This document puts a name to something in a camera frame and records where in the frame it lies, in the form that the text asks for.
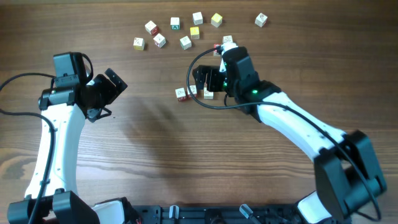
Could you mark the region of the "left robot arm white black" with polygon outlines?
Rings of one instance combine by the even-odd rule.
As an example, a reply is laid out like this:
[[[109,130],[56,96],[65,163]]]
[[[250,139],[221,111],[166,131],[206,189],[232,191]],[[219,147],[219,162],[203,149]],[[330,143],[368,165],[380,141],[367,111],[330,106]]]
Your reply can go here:
[[[53,56],[55,75],[38,100],[42,134],[34,174],[24,199],[9,205],[9,223],[138,223],[140,215],[127,198],[94,206],[76,189],[76,162],[86,121],[111,115],[111,104],[127,84],[112,70],[93,75],[87,55],[66,52]]]

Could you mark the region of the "wooden block red edge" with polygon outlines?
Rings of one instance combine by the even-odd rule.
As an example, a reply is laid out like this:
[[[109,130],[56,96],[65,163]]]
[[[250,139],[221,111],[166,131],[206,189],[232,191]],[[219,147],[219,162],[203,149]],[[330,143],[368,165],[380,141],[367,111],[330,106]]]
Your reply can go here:
[[[233,42],[233,36],[232,35],[226,35],[223,37],[223,43],[228,43],[228,42]]]

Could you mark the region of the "wooden block red picture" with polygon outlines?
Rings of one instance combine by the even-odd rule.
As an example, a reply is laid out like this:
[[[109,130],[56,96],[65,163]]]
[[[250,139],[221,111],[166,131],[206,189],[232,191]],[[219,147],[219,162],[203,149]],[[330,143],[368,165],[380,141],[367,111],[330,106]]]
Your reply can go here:
[[[190,85],[188,88],[187,88],[187,96],[188,96],[188,98],[192,98],[192,97],[197,97],[197,88],[196,88],[196,86],[195,85]]]

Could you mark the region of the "wooden block picture top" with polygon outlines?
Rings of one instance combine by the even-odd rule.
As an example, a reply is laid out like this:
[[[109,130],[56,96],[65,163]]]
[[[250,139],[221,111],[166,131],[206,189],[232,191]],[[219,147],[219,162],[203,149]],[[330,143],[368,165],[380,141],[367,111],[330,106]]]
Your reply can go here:
[[[214,93],[212,91],[209,91],[207,87],[204,87],[203,89],[203,97],[205,100],[213,100],[214,99]]]

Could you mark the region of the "wooden block red bottom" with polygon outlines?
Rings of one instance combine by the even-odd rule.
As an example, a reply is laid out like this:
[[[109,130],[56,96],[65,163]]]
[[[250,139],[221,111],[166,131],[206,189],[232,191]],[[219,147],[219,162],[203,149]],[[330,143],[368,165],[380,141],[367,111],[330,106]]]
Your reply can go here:
[[[184,87],[176,89],[175,94],[178,101],[185,101],[187,99],[187,94]]]

